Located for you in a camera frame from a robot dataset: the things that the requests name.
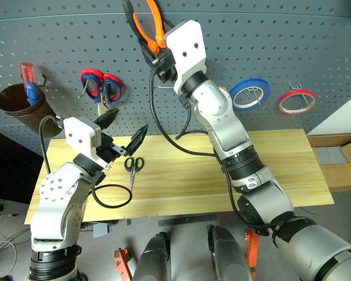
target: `orange pliers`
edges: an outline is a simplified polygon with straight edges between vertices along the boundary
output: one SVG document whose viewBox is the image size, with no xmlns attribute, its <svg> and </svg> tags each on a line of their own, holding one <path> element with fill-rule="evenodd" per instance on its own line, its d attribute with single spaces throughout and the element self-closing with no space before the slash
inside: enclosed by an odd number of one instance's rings
<svg viewBox="0 0 351 281">
<path fill-rule="evenodd" d="M 130 0 L 123 0 L 122 6 L 125 10 L 126 17 L 130 24 L 131 29 L 138 38 L 139 43 L 146 50 L 150 51 L 154 55 L 158 55 L 161 49 L 166 49 L 166 43 L 164 40 L 164 22 L 160 12 L 159 5 L 156 0 L 146 0 L 148 6 L 151 9 L 154 25 L 156 28 L 156 41 L 151 39 L 141 27 L 138 18 L 136 17 L 133 5 Z"/>
</svg>

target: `gray pegboard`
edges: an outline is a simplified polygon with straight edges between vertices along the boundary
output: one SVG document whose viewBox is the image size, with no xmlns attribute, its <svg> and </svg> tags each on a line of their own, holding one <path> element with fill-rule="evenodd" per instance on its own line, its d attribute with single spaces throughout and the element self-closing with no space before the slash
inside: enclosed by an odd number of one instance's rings
<svg viewBox="0 0 351 281">
<path fill-rule="evenodd" d="M 351 1 L 159 1 L 173 23 L 195 19 L 207 47 L 207 75 L 232 88 L 261 77 L 271 96 L 257 109 L 238 113 L 247 130 L 304 128 L 307 132 L 351 98 Z M 152 17 L 145 1 L 133 1 L 146 29 Z M 120 77 L 126 90 L 108 133 L 131 135 L 149 124 L 149 67 L 126 23 L 120 1 L 0 1 L 0 90 L 20 83 L 19 64 L 30 61 L 49 78 L 44 91 L 57 114 L 97 117 L 96 104 L 77 95 L 79 72 L 94 67 Z M 316 92 L 307 114 L 279 112 L 278 99 L 301 83 Z M 185 121 L 172 89 L 155 89 L 156 106 L 169 133 Z M 39 153 L 37 135 L 0 111 L 0 132 Z M 191 129 L 200 129 L 193 117 Z"/>
</svg>

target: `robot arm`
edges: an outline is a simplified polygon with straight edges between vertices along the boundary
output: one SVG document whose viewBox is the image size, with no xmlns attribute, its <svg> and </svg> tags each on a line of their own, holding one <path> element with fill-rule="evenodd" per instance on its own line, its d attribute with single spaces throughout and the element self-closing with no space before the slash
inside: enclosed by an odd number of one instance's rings
<svg viewBox="0 0 351 281">
<path fill-rule="evenodd" d="M 132 155 L 147 132 L 146 125 L 127 147 L 116 146 L 102 130 L 117 113 L 118 109 L 108 111 L 95 122 L 74 117 L 63 121 L 67 143 L 79 154 L 72 163 L 48 174 L 40 185 L 40 204 L 31 222 L 29 280 L 77 280 L 75 259 L 81 252 L 77 240 L 91 187 L 104 179 L 102 171 L 111 168 L 110 162 Z"/>
<path fill-rule="evenodd" d="M 294 214 L 291 200 L 262 164 L 234 114 L 228 91 L 206 77 L 200 24 L 181 23 L 166 34 L 166 43 L 177 70 L 174 91 L 190 99 L 231 186 L 242 193 L 238 214 L 244 222 L 260 235 L 271 234 L 303 281 L 351 280 L 351 245 L 313 220 Z"/>
</svg>

